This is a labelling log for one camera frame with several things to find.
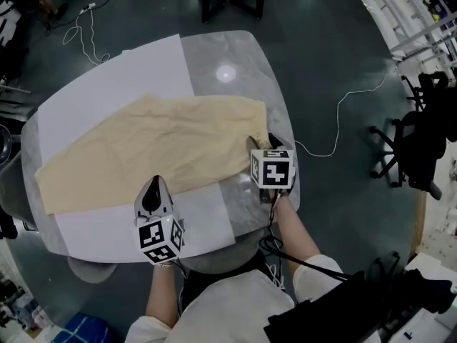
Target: beige cloth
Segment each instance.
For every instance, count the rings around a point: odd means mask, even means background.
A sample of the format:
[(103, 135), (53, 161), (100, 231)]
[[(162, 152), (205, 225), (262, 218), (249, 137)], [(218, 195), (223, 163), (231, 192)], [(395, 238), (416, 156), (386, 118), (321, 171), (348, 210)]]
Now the beige cloth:
[(47, 214), (129, 204), (156, 174), (174, 194), (241, 172), (249, 166), (249, 136), (269, 146), (261, 101), (145, 96), (54, 156), (35, 177)]

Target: white paper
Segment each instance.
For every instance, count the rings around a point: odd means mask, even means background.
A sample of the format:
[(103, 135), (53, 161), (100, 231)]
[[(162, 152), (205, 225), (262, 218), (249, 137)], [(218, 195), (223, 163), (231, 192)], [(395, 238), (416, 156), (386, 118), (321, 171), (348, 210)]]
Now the white paper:
[(42, 163), (144, 94), (194, 96), (179, 35), (114, 57), (45, 101), (38, 109)]
[[(219, 185), (172, 196), (184, 219), (184, 242), (181, 258), (193, 257), (235, 244), (227, 209)], [(107, 209), (57, 215), (57, 224), (64, 235), (71, 256), (104, 263), (145, 262), (138, 251), (132, 229), (133, 204)]]
[[(173, 200), (178, 207), (180, 218), (184, 218), (185, 245), (181, 250), (182, 258), (235, 244), (235, 235), (219, 184), (175, 194)], [(203, 204), (205, 209), (201, 217)]]
[[(38, 125), (43, 164), (115, 111), (147, 93), (161, 99), (194, 96), (179, 36), (115, 57), (42, 104)], [(176, 195), (176, 202), (189, 224), (185, 235), (186, 256), (235, 243), (218, 184)], [(72, 257), (106, 263), (146, 260), (137, 251), (132, 237), (133, 204), (55, 217)]]

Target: chair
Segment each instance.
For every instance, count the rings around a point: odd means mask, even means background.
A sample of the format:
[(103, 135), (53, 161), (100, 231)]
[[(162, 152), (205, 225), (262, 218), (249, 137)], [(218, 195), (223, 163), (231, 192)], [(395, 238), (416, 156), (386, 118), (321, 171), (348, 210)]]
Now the chair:
[(20, 146), (20, 143), (20, 135), (12, 135), (5, 126), (0, 124), (0, 165), (10, 160), (14, 146), (16, 150), (16, 147)]
[(20, 152), (0, 170), (0, 207), (10, 217), (25, 223), (29, 229), (36, 228), (27, 198)]
[(413, 92), (413, 96), (407, 97), (407, 100), (414, 100), (416, 103), (416, 111), (422, 110), (424, 105), (427, 105), (429, 99), (431, 99), (438, 90), (443, 90), (448, 87), (449, 78), (443, 71), (436, 71), (432, 74), (419, 74), (420, 88), (415, 88), (406, 76), (401, 77), (402, 80), (406, 81), (409, 88)]
[(372, 171), (374, 179), (382, 178), (394, 164), (398, 163), (398, 181), (392, 187), (401, 187), (408, 176), (409, 186), (430, 193), (439, 200), (441, 190), (433, 183), (436, 161), (446, 150), (446, 133), (444, 128), (435, 121), (431, 111), (412, 111), (402, 120), (394, 119), (395, 137), (392, 141), (375, 126), (370, 127), (372, 134), (377, 134), (393, 151), (393, 158), (385, 165), (381, 173)]
[(15, 239), (17, 235), (13, 218), (0, 207), (0, 239)]

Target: gray floor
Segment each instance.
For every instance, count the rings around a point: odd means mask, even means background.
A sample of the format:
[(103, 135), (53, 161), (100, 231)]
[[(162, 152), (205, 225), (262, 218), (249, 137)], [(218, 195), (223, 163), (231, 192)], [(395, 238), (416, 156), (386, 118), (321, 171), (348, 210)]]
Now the gray floor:
[[(88, 3), (104, 0), (57, 1), (70, 3), (65, 21)], [(111, 56), (176, 33), (250, 31), (281, 86), (295, 138), (317, 154), (333, 148), (338, 100), (347, 91), (374, 88), (394, 70), (382, 36), (360, 0), (266, 0), (260, 21), (227, 6), (206, 25), (201, 23), (198, 0), (113, 0), (97, 10), (94, 19), (97, 51)], [(90, 48), (89, 16), (81, 18), (80, 24)], [(37, 106), (92, 67), (77, 40), (62, 46), (68, 27), (44, 37), (43, 26), (34, 24), (31, 52), (19, 82), (34, 93), (14, 95), (15, 100)], [(369, 178), (378, 149), (368, 127), (385, 129), (387, 118), (407, 111), (400, 81), (391, 76), (376, 93), (350, 97), (341, 106), (341, 135), (331, 158), (314, 158), (298, 149), (299, 215), (321, 251), (347, 272), (365, 269), (375, 257), (392, 250), (406, 264), (416, 220), (416, 191), (391, 189), (386, 181)], [(59, 277), (69, 272), (64, 258), (51, 257), (59, 268), (50, 265), (46, 271), (34, 270), (36, 256), (25, 255), (18, 242), (10, 245), (43, 305), (51, 304), (53, 294), (62, 296), (60, 304), (75, 304), (74, 309), (107, 319), (121, 336), (142, 313), (151, 278), (149, 266), (123, 265), (104, 284), (72, 282), (78, 288), (70, 289)], [(50, 285), (48, 275), (60, 282)]]

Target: white cable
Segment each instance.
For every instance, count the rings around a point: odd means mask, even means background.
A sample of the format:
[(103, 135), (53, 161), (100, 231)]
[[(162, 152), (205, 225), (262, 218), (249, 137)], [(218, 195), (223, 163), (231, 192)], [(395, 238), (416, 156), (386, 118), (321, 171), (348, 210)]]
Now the white cable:
[(183, 299), (183, 290), (184, 290), (184, 284), (183, 286), (181, 287), (181, 291), (179, 292), (179, 295), (178, 295), (178, 315), (181, 317), (181, 315), (183, 314), (183, 312), (181, 311), (182, 310), (182, 299)]
[(273, 279), (273, 283), (276, 287), (278, 287), (279, 289), (286, 289), (284, 287), (284, 276), (279, 276), (277, 277), (276, 276), (276, 264), (272, 264), (272, 265), (268, 265), (267, 263), (265, 263), (265, 265), (268, 267), (268, 270), (270, 271), (270, 274), (271, 274), (271, 278)]
[[(276, 245), (277, 250), (281, 250), (281, 248), (279, 248), (278, 243), (276, 242), (276, 240), (274, 241), (274, 244)], [(283, 264), (281, 263), (281, 261), (282, 261), (282, 258), (279, 257), (279, 275), (278, 275), (279, 276), (279, 280), (278, 280), (279, 281), (279, 285), (278, 285), (278, 287), (280, 289), (286, 291), (286, 288), (284, 286)]]
[(381, 88), (381, 86), (384, 84), (384, 81), (386, 80), (387, 76), (390, 76), (390, 75), (394, 75), (395, 73), (397, 72), (397, 69), (395, 69), (395, 71), (391, 74), (387, 74), (383, 77), (381, 83), (374, 89), (367, 89), (367, 90), (360, 90), (360, 91), (350, 91), (349, 93), (346, 93), (343, 98), (338, 102), (338, 105), (336, 106), (336, 138), (335, 138), (335, 144), (333, 145), (333, 151), (330, 153), (330, 154), (327, 154), (327, 155), (319, 155), (319, 154), (313, 154), (312, 152), (310, 152), (305, 145), (303, 145), (300, 141), (296, 141), (295, 142), (297, 144), (299, 144), (300, 146), (302, 146), (306, 152), (308, 154), (310, 154), (311, 156), (314, 156), (314, 157), (330, 157), (332, 156), (333, 154), (335, 154), (335, 150), (336, 150), (336, 145), (338, 143), (338, 138), (340, 136), (340, 119), (339, 119), (339, 115), (340, 115), (340, 104), (344, 101), (344, 99), (346, 99), (346, 97), (350, 94), (362, 94), (362, 93), (368, 93), (369, 91), (376, 91), (378, 90), (379, 88)]
[[(69, 44), (69, 43), (73, 40), (73, 38), (74, 38), (78, 33), (80, 33), (79, 36), (80, 36), (80, 39), (81, 39), (81, 45), (82, 45), (82, 49), (83, 49), (83, 54), (86, 55), (86, 57), (89, 59), (89, 61), (90, 61), (92, 64), (94, 64), (95, 66), (98, 66), (99, 64), (102, 64), (102, 63), (108, 61), (108, 60), (110, 59), (110, 55), (109, 55), (109, 54), (104, 54), (104, 55), (101, 57), (101, 59), (99, 59), (99, 58), (97, 57), (97, 55), (96, 55), (96, 49), (95, 49), (95, 43), (94, 43), (94, 35), (95, 35), (95, 32), (94, 32), (94, 13), (92, 12), (92, 9), (89, 9), (89, 10), (90, 10), (90, 12), (91, 12), (91, 30), (92, 30), (91, 42), (92, 42), (92, 46), (93, 46), (93, 48), (94, 48), (94, 57), (95, 57), (95, 60), (97, 60), (98, 62), (92, 61), (91, 57), (86, 53), (86, 51), (84, 51), (83, 28), (82, 28), (81, 26), (78, 25), (78, 19), (79, 19), (79, 17), (80, 17), (82, 14), (84, 14), (84, 12), (81, 13), (81, 14), (79, 14), (79, 15), (76, 17), (76, 25), (73, 26), (73, 27), (71, 27), (68, 31), (66, 31), (65, 36), (64, 36), (64, 39), (62, 40), (62, 44), (63, 44), (64, 46), (66, 46), (67, 44)], [(67, 42), (65, 42), (66, 35), (67, 35), (72, 29), (75, 29), (76, 32), (74, 33), (73, 36), (71, 36), (71, 38), (70, 38)]]

